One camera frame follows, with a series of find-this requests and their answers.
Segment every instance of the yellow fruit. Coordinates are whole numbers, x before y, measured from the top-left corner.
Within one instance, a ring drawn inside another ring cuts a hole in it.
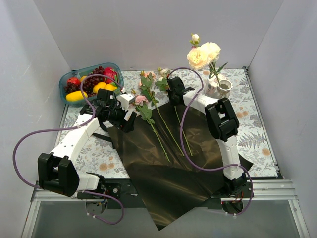
[[[82,77],[80,78],[80,82],[82,82],[85,78],[87,78],[87,76],[82,76]]]
[[[104,89],[105,86],[106,86],[106,83],[104,83],[104,82],[98,83],[98,84],[94,87],[94,93],[98,93],[98,90],[101,89],[101,88]]]
[[[108,91],[114,91],[117,89],[117,87],[114,87],[113,85],[111,84],[107,84],[104,89],[108,90]]]
[[[77,102],[83,100],[84,97],[81,94],[81,91],[72,92],[66,95],[66,100],[69,102]]]

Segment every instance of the grapes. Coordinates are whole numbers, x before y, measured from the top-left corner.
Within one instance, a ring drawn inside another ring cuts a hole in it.
[[[104,72],[105,72],[105,69],[102,66],[99,66],[98,68],[95,68],[93,70],[93,72],[89,73],[88,75],[104,74]],[[84,81],[83,90],[84,90],[84,92],[87,93],[89,98],[96,96],[96,94],[93,92],[94,86],[96,86],[98,83],[103,82],[103,81],[104,81],[103,77],[98,77],[98,76],[90,77]],[[75,91],[79,91],[80,85],[74,85],[72,83],[68,83],[64,87],[64,90],[67,94],[75,92]]]

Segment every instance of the white rose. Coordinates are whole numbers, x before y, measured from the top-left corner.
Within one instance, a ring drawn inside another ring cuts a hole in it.
[[[207,52],[209,57],[209,63],[216,62],[219,59],[219,53],[221,48],[216,43],[207,42],[204,43],[201,46],[201,48],[204,49],[205,52]]]
[[[199,35],[197,34],[194,34],[192,35],[192,41],[195,43],[195,42],[198,42],[199,43]]]
[[[168,68],[162,69],[159,73],[162,77],[166,78],[170,74],[170,69]]]
[[[208,52],[201,47],[192,48],[187,59],[190,67],[195,70],[203,69],[209,64]]]

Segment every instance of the gray wall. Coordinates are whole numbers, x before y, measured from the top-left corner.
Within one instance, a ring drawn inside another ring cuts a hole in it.
[[[72,69],[188,65],[190,33],[219,43],[220,63],[250,62],[283,0],[34,0]]]
[[[286,0],[250,77],[282,173],[291,178],[311,237],[317,236],[317,3]]]
[[[15,174],[12,151],[25,134],[59,126],[63,105],[58,80],[70,69],[32,0],[0,0],[0,237],[21,236],[33,189]],[[23,142],[18,166],[37,180],[37,158],[55,133]]]

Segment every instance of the red fruit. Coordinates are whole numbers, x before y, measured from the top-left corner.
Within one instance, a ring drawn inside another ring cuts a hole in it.
[[[69,83],[71,84],[75,84],[75,85],[80,85],[81,82],[78,78],[70,78],[68,81],[67,81],[67,85],[69,85]]]
[[[117,73],[114,71],[114,69],[113,68],[110,68],[110,67],[108,67],[108,68],[106,68],[105,69],[105,72],[104,72],[104,76],[107,76],[107,77],[109,77],[109,78],[112,78],[115,82],[118,82],[118,75],[117,75]],[[112,81],[110,80],[110,79],[108,79],[108,78],[105,78],[104,79],[104,82],[105,83],[112,83]]]

